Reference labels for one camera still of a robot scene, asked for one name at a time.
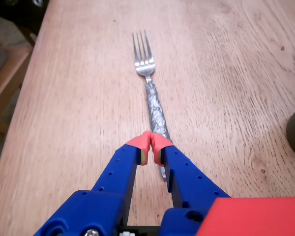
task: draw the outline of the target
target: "wooden table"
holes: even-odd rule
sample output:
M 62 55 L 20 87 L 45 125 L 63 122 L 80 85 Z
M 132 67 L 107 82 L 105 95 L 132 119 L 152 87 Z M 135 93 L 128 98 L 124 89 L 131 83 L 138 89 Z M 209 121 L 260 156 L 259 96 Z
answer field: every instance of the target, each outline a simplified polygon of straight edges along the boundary
M 143 29 L 176 146 L 233 197 L 295 196 L 295 0 L 51 0 L 0 160 L 0 235 L 35 233 L 149 129 L 131 36 Z M 129 224 L 172 206 L 151 160 Z

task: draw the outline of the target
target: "hole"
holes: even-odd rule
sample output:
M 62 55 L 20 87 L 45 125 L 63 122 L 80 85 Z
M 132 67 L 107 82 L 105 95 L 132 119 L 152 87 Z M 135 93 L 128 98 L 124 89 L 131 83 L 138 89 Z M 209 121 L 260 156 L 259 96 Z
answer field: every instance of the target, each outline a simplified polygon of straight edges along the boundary
M 201 216 L 201 214 L 194 210 L 187 212 L 185 214 L 185 217 L 197 223 L 201 223 L 203 221 L 203 217 Z
M 60 236 L 62 234 L 63 234 L 63 230 L 60 228 L 56 228 L 51 232 L 50 236 Z
M 181 207 L 182 207 L 182 208 L 189 208 L 189 203 L 188 203 L 187 201 L 182 202 Z

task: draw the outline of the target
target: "fork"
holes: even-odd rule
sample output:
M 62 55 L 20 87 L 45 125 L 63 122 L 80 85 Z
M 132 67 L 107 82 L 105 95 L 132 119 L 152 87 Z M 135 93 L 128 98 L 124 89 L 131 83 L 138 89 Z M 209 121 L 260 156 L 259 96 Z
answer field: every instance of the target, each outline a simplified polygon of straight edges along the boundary
M 156 86 L 151 78 L 151 75 L 155 71 L 155 61 L 151 53 L 151 48 L 148 43 L 147 33 L 144 31 L 144 37 L 146 43 L 144 44 L 142 33 L 140 32 L 140 37 L 136 33 L 136 39 L 138 43 L 139 56 L 137 53 L 136 40 L 134 34 L 132 34 L 133 39 L 133 49 L 134 49 L 134 65 L 136 71 L 139 75 L 144 76 L 146 79 L 146 91 L 147 91 L 147 103 L 149 108 L 150 124 L 152 133 L 158 133 L 163 135 L 168 140 L 172 141 L 167 129 L 165 116 L 161 106 L 161 102 L 158 97 Z M 160 167 L 161 175 L 165 179 L 165 169 Z

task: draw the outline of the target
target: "blue plastic part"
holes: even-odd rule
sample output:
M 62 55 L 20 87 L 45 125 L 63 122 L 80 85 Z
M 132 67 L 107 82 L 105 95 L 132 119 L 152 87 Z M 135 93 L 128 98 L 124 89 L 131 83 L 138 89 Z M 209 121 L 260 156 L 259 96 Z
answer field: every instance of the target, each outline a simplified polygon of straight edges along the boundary
M 35 236 L 83 236 L 89 229 L 116 236 L 128 221 L 133 184 L 141 150 L 118 149 L 91 191 L 75 192 L 37 231 Z
M 195 235 L 215 199 L 228 198 L 175 146 L 161 150 L 168 192 L 175 208 L 165 212 L 159 236 Z

